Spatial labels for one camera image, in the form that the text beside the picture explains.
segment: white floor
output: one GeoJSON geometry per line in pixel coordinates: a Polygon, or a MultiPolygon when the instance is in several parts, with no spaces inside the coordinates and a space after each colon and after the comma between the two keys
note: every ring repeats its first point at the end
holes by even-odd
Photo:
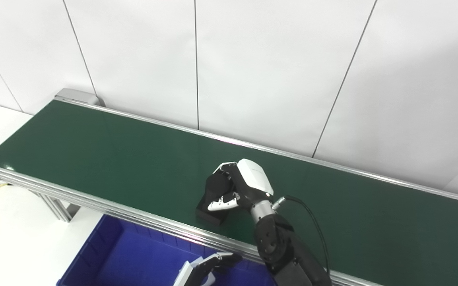
{"type": "MultiPolygon", "coordinates": [[[[0,107],[0,144],[30,115],[0,107]]],[[[101,213],[81,208],[58,221],[33,193],[0,188],[0,286],[54,286],[96,226],[101,213]]]]}

